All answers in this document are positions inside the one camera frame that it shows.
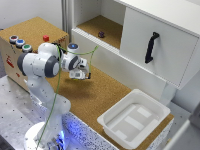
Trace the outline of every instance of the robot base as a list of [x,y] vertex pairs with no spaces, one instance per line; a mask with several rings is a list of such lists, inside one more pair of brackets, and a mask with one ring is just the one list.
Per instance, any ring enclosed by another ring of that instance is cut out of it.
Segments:
[[[45,124],[44,122],[37,123],[26,132],[24,137],[24,150],[36,150],[37,142],[34,140],[34,138],[36,137],[37,133],[40,131],[40,129],[43,127],[44,124]],[[48,146],[44,146],[43,148],[38,147],[37,150],[49,150],[49,147]]]

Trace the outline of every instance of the cabinet handle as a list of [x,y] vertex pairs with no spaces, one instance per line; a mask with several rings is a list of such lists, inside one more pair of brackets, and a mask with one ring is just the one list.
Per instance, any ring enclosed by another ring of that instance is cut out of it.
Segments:
[[154,40],[157,39],[160,35],[156,32],[153,32],[153,36],[151,37],[150,41],[149,41],[149,45],[147,48],[147,53],[146,53],[146,57],[145,57],[145,63],[148,64],[149,62],[151,62],[153,60],[153,57],[151,57],[151,53],[153,50],[153,45],[154,45]]

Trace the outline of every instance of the cabinet door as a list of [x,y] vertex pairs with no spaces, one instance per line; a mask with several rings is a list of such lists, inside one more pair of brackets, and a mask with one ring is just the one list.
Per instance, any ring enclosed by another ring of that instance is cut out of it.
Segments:
[[[145,56],[153,32],[160,37],[154,40],[153,60],[146,64]],[[179,86],[197,40],[191,34],[127,8],[120,54]]]

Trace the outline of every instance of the brown box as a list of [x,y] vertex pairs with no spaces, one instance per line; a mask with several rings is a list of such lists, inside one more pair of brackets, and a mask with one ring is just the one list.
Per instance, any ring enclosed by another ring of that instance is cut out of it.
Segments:
[[28,91],[24,82],[27,77],[22,75],[17,66],[17,59],[22,50],[10,44],[9,37],[12,35],[17,35],[19,39],[25,40],[26,44],[32,46],[34,53],[37,53],[38,46],[44,43],[43,35],[49,36],[49,43],[59,43],[63,48],[69,44],[69,35],[39,17],[0,31],[0,50],[5,71],[10,78]]

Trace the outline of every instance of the white plastic bin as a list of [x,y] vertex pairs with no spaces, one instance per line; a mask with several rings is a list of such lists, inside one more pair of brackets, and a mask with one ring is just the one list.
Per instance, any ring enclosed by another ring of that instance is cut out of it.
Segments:
[[126,149],[137,148],[170,113],[140,90],[133,90],[97,120],[105,133]]

